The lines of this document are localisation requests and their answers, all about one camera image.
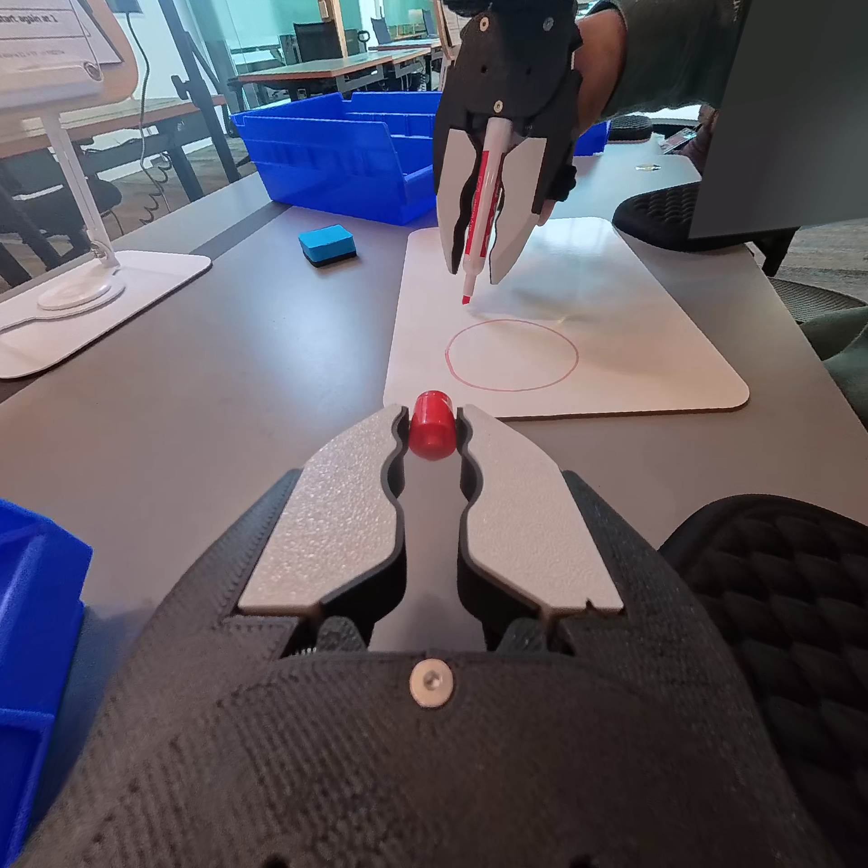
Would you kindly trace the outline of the black office chair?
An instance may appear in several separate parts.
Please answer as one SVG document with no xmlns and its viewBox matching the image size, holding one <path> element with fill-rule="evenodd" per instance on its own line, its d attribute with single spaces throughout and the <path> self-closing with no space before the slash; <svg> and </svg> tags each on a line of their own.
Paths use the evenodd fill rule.
<svg viewBox="0 0 868 868">
<path fill-rule="evenodd" d="M 124 233 L 115 210 L 122 203 L 120 190 L 100 179 L 100 171 L 121 166 L 121 145 L 94 148 L 93 139 L 73 143 L 101 216 L 112 215 L 118 233 Z M 48 268 L 87 253 L 90 240 L 75 197 L 64 179 L 48 139 L 2 135 L 2 234 L 12 234 L 29 246 Z"/>
</svg>

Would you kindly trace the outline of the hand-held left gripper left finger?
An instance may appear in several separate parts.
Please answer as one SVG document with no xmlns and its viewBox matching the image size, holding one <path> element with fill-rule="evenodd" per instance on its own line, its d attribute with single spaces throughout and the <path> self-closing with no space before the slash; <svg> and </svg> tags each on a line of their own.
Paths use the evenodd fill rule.
<svg viewBox="0 0 868 868">
<path fill-rule="evenodd" d="M 388 405 L 305 464 L 238 601 L 240 613 L 374 623 L 406 588 L 408 409 Z"/>
</svg>

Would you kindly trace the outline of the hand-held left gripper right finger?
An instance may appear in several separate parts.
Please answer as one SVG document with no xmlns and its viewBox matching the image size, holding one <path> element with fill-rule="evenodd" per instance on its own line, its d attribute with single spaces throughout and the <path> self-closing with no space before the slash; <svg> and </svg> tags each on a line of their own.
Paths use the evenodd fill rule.
<svg viewBox="0 0 868 868">
<path fill-rule="evenodd" d="M 546 624 L 624 603 L 558 464 L 478 407 L 461 407 L 459 531 L 471 575 Z"/>
</svg>

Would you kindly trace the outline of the person's green sweatshirt torso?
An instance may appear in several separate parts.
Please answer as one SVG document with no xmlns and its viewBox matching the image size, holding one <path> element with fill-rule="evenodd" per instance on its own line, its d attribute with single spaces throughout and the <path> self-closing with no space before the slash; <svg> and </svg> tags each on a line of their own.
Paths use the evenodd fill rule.
<svg viewBox="0 0 868 868">
<path fill-rule="evenodd" d="M 827 312 L 806 321 L 801 329 L 867 427 L 867 307 Z"/>
</svg>

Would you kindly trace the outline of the red marker cap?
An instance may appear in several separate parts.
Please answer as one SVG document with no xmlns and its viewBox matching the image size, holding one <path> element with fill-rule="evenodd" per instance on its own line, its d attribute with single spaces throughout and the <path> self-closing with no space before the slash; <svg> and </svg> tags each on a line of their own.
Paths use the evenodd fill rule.
<svg viewBox="0 0 868 868">
<path fill-rule="evenodd" d="M 428 462 L 452 455 L 458 445 L 455 412 L 450 397 L 439 390 L 420 394 L 410 419 L 409 450 Z"/>
</svg>

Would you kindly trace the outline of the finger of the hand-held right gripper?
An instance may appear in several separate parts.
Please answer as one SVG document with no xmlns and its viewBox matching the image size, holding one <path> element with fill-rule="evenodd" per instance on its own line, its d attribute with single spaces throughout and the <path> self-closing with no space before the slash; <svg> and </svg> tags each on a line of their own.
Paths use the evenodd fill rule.
<svg viewBox="0 0 868 868">
<path fill-rule="evenodd" d="M 436 196 L 439 237 L 447 270 L 462 265 L 485 127 L 468 131 L 449 117 L 436 119 Z"/>
<path fill-rule="evenodd" d="M 523 140 L 504 159 L 502 171 L 503 207 L 495 220 L 495 242 L 490 253 L 490 281 L 493 286 L 515 266 L 539 220 L 533 211 L 537 185 L 543 167 L 547 140 Z"/>
</svg>

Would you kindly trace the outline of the white paper sign board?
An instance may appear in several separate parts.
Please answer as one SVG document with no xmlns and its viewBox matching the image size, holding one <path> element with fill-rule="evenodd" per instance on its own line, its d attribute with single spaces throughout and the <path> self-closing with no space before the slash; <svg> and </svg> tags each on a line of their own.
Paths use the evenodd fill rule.
<svg viewBox="0 0 868 868">
<path fill-rule="evenodd" d="M 135 52 L 105 1 L 1 3 L 1 112 L 6 118 L 129 98 Z"/>
</svg>

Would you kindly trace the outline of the blue open-front storage bin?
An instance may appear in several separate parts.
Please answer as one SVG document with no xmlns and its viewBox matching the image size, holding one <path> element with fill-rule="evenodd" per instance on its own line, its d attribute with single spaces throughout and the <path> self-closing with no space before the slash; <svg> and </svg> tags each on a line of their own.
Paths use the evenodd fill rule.
<svg viewBox="0 0 868 868">
<path fill-rule="evenodd" d="M 93 550 L 1 502 L 1 865 L 20 852 L 83 614 Z"/>
</svg>

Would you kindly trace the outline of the black metal table leg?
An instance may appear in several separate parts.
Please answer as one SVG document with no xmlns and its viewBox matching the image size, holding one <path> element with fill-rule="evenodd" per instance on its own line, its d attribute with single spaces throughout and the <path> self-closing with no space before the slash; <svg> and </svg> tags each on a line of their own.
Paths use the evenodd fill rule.
<svg viewBox="0 0 868 868">
<path fill-rule="evenodd" d="M 208 137 L 220 159 L 226 179 L 229 183 L 234 183 L 241 179 L 241 174 L 227 144 L 223 125 L 215 112 L 211 91 L 202 76 L 205 65 L 199 62 L 198 48 L 193 38 L 185 30 L 175 3 L 173 1 L 159 1 L 158 4 L 187 74 L 187 81 L 177 83 L 176 90 L 178 94 L 185 94 L 200 111 L 208 129 Z"/>
</svg>

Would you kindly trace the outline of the wooden desk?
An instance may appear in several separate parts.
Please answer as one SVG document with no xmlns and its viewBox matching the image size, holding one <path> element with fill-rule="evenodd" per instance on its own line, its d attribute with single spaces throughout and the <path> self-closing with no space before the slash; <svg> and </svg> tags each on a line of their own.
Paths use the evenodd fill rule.
<svg viewBox="0 0 868 868">
<path fill-rule="evenodd" d="M 283 94 L 292 101 L 312 95 L 339 93 L 347 98 L 361 90 L 430 90 L 432 72 L 441 67 L 445 52 L 440 42 L 374 50 L 348 58 L 326 59 L 274 67 L 237 75 L 227 87 L 245 110 L 244 86 Z"/>
</svg>

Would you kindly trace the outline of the blue whiteboard eraser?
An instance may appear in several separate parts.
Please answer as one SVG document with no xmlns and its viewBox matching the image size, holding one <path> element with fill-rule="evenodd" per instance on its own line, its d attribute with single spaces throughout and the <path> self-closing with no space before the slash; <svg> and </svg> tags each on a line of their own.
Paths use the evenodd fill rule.
<svg viewBox="0 0 868 868">
<path fill-rule="evenodd" d="M 358 256 L 353 234 L 340 224 L 299 233 L 298 243 L 306 260 L 317 268 Z"/>
</svg>

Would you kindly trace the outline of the red whiteboard marker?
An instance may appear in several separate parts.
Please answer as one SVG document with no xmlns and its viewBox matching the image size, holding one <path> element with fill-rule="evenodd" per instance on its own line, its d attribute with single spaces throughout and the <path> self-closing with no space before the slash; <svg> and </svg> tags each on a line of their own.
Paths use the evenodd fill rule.
<svg viewBox="0 0 868 868">
<path fill-rule="evenodd" d="M 472 212 L 462 256 L 462 304 L 469 305 L 489 251 L 495 209 L 502 187 L 505 155 L 512 139 L 512 122 L 505 118 L 488 120 L 472 200 Z"/>
</svg>

